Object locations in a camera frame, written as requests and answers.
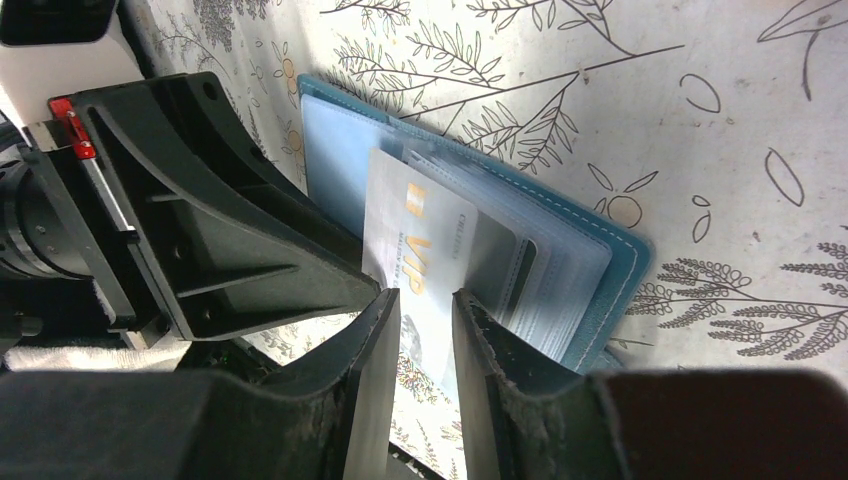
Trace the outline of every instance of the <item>white card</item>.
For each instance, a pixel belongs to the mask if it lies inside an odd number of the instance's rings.
[[[465,282],[477,216],[468,201],[371,150],[362,271],[400,289],[401,350],[451,396],[451,305]]]

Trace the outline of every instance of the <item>white fabric surface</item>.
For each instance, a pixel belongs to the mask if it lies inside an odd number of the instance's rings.
[[[189,342],[163,338],[155,348],[143,351],[96,347],[15,347],[4,360],[10,370],[158,370],[173,371],[188,350]]]
[[[157,72],[215,72],[302,188],[294,78],[310,72],[645,234],[656,266],[611,342],[626,365],[848,382],[848,1],[128,4]],[[551,108],[567,145],[529,132]],[[551,150],[506,148],[539,132]],[[290,361],[337,328],[252,340]],[[464,478],[458,418],[403,361],[392,441]]]

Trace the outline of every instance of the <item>red clip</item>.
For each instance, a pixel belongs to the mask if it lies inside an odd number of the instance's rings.
[[[62,122],[62,125],[64,125],[65,129],[68,131],[68,135],[71,137],[71,144],[74,147],[74,153],[77,154],[77,158],[80,160],[89,160],[97,157],[94,145],[91,144],[91,139],[88,137],[88,133],[85,132],[82,122],[79,117],[77,117],[76,112],[74,112],[74,107],[71,105],[71,101],[67,98],[56,98],[50,100],[49,105],[53,115],[57,120]]]

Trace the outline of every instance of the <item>screw hole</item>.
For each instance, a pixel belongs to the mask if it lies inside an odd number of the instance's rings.
[[[215,86],[209,82],[205,82],[203,84],[203,93],[205,93],[210,100],[218,100],[218,92],[215,90]]]

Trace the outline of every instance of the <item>card holder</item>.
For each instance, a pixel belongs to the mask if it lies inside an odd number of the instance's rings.
[[[535,246],[494,218],[480,212],[465,289],[497,318],[511,318],[524,291]]]
[[[609,264],[609,246],[485,170],[439,150],[430,150],[427,157],[406,150],[404,161],[428,176],[439,176],[440,183],[496,220],[511,223],[540,251],[515,315],[495,318],[543,354],[559,359]]]
[[[362,233],[370,148],[381,148],[399,158],[405,142],[407,145],[423,142],[443,147],[478,165],[503,184],[535,198],[574,228],[608,245],[612,254],[609,265],[560,361],[578,373],[592,368],[650,268],[653,249],[648,241],[509,165],[393,118],[318,78],[301,75],[298,86],[304,112],[310,198],[353,233],[360,236]],[[309,99],[313,106],[322,108],[308,112]],[[319,184],[325,188],[316,189]]]

